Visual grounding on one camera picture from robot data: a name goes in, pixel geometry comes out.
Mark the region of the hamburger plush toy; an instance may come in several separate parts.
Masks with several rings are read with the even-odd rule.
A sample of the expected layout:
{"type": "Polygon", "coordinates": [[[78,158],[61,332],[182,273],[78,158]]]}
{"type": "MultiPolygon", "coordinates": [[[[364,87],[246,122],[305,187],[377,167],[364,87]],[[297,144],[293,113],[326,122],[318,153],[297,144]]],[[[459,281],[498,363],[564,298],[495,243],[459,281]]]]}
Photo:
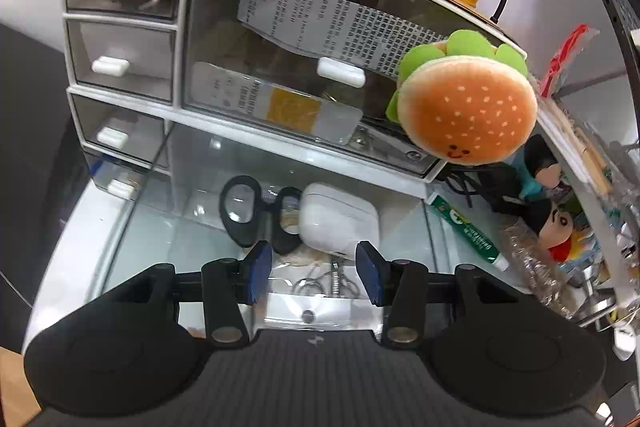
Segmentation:
{"type": "Polygon", "coordinates": [[[457,165],[502,161],[532,134],[538,113],[525,57],[480,32],[454,31],[398,63],[386,116],[411,142],[457,165]]]}

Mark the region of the black handled scissors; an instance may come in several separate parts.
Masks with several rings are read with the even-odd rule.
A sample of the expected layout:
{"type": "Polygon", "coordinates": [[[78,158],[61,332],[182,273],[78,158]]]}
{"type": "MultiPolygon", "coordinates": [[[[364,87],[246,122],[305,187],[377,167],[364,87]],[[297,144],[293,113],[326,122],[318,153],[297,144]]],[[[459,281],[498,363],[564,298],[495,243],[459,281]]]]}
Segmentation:
{"type": "Polygon", "coordinates": [[[234,176],[224,184],[218,199],[219,217],[230,239],[242,248],[268,241],[279,255],[292,254],[303,244],[297,233],[285,230],[282,218],[287,202],[299,203],[302,191],[285,186],[264,199],[262,186],[251,176],[234,176]]]}

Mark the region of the red plastic packet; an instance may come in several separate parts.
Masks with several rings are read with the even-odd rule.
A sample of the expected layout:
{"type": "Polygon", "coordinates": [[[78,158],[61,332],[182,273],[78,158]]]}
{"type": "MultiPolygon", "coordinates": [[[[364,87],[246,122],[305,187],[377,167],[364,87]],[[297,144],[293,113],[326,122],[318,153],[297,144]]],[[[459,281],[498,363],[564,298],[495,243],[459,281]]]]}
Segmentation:
{"type": "Polygon", "coordinates": [[[600,30],[586,24],[579,24],[562,42],[553,54],[544,77],[539,81],[541,98],[550,98],[566,81],[568,70],[576,57],[582,53],[590,41],[600,34],[600,30]]]}

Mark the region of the green white toothpaste tube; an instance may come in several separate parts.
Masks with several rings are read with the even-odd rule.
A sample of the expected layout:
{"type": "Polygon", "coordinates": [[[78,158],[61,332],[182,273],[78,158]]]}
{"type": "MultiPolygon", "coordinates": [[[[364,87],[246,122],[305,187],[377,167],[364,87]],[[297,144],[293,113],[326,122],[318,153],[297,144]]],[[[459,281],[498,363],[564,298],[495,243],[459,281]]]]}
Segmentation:
{"type": "Polygon", "coordinates": [[[447,199],[434,192],[428,196],[426,201],[427,205],[434,209],[439,217],[447,221],[483,260],[501,272],[509,268],[509,261],[500,253],[499,248],[491,242],[484,232],[454,208],[447,199]]]}

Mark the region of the white drawer organizer cabinet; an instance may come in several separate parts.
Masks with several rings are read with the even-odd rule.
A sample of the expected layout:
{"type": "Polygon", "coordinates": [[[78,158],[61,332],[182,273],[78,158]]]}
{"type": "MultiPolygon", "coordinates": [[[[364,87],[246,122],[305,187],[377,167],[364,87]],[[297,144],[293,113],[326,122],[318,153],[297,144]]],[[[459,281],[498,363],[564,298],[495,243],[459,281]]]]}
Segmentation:
{"type": "MultiPolygon", "coordinates": [[[[480,14],[452,0],[348,0],[434,30],[445,39],[472,29],[490,43],[506,34],[480,14]]],[[[128,98],[148,113],[184,118],[209,114],[237,121],[271,141],[317,144],[423,178],[435,159],[414,145],[385,111],[396,77],[329,57],[295,54],[239,22],[239,0],[63,0],[66,61],[74,86],[128,98]],[[356,107],[362,118],[345,145],[191,102],[197,62],[256,77],[315,98],[356,107]]]]}

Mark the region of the printed paper receipt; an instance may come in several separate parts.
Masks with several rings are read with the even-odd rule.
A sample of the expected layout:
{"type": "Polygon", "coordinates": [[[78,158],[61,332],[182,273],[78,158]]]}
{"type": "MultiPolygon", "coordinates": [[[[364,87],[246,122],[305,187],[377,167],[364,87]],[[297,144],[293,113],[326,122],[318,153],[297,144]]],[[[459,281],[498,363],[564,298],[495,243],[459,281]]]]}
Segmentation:
{"type": "Polygon", "coordinates": [[[408,49],[438,32],[348,0],[239,0],[245,27],[295,54],[329,57],[394,78],[408,49]]]}

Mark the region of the yellow white medicine packet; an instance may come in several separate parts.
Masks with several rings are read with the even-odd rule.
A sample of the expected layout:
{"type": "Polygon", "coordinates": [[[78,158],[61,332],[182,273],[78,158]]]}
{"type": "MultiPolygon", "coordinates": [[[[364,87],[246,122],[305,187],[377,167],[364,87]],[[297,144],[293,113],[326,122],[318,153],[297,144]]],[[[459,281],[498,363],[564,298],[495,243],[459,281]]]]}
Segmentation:
{"type": "Polygon", "coordinates": [[[196,105],[345,145],[360,123],[360,109],[315,98],[214,64],[192,67],[190,100],[196,105]]]}

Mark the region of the white earbuds case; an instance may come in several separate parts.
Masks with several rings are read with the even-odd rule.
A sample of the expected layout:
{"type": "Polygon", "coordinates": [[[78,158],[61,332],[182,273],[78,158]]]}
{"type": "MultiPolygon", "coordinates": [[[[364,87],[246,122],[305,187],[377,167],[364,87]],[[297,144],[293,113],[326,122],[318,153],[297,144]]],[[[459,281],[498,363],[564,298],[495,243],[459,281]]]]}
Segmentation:
{"type": "Polygon", "coordinates": [[[367,200],[323,183],[311,183],[300,196],[298,231],[309,247],[354,259],[357,245],[380,246],[378,210],[367,200]]]}

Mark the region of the cartoon boy plush doll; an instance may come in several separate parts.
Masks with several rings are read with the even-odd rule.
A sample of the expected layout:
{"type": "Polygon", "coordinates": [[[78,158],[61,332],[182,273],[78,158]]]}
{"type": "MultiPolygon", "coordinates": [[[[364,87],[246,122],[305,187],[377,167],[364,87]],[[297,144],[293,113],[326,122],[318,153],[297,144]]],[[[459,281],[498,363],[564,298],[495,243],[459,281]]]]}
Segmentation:
{"type": "Polygon", "coordinates": [[[525,202],[524,220],[540,245],[559,263],[577,261],[596,246],[573,189],[563,180],[563,169],[539,134],[532,135],[516,158],[516,171],[525,202]]]}

